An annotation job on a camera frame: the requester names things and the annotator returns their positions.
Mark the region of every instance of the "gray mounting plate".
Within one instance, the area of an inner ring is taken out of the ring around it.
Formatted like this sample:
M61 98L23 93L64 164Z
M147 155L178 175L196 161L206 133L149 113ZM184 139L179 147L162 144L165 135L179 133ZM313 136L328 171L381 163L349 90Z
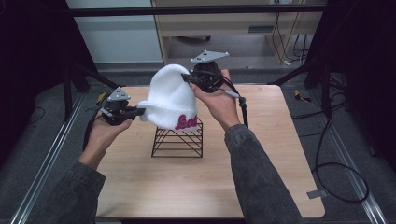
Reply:
M116 88L107 98L108 102L130 100L131 95L128 95L121 87Z
M215 51L206 51L204 50L203 53L198 55L197 57L191 59L192 63L210 63L215 61L216 59L220 58L225 58L230 56L228 52L221 53L221 52L215 52Z

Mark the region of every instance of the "person's left hand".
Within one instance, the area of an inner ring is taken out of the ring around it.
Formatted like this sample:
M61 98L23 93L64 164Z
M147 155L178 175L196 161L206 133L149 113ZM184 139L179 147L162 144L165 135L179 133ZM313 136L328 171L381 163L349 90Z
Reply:
M90 166L92 169L97 169L100 161L106 155L107 148L131 124L132 119L127 119L120 125L111 126L102 118L99 112L92 125L88 144L78 161Z

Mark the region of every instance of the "hand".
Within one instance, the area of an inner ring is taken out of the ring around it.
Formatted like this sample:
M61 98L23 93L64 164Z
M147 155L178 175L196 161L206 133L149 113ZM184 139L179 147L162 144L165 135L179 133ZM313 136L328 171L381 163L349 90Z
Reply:
M221 70L221 73L230 79L230 73L227 69ZM210 114L212 114L213 118L218 121L225 132L235 124L241 123L236 112L236 102L234 97L226 94L222 90L207 93L194 84L191 84L191 88L195 96L204 102L209 109ZM221 88L224 90L231 89L227 84L223 84Z
M96 117L88 144L78 159L79 162L90 166L94 170L97 169L100 161L106 155L107 148L110 147L116 137L132 124L132 119L127 119L120 125L111 126L101 117L100 112Z

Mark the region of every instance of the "red lettering on hat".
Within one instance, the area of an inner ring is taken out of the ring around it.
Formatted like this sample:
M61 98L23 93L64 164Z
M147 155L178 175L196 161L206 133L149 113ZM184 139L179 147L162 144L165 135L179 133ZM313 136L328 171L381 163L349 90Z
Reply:
M186 128L190 128L190 127L195 127L197 126L197 116L195 115L194 118L186 120L186 115L180 115L180 117L178 117L178 122L177 122L177 126L175 127L176 130L179 129L186 129Z

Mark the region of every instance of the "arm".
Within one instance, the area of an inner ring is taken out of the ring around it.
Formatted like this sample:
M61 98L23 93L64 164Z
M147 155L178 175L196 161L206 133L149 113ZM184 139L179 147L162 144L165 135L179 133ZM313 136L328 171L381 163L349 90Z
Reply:
M97 119L89 141L75 165L58 182L32 223L92 223L105 177L96 171L115 138L128 129L132 120L110 126Z
M228 70L221 71L230 78ZM254 133L241 124L235 99L223 91L206 93L191 85L225 132L236 195L247 223L304 223L276 168Z

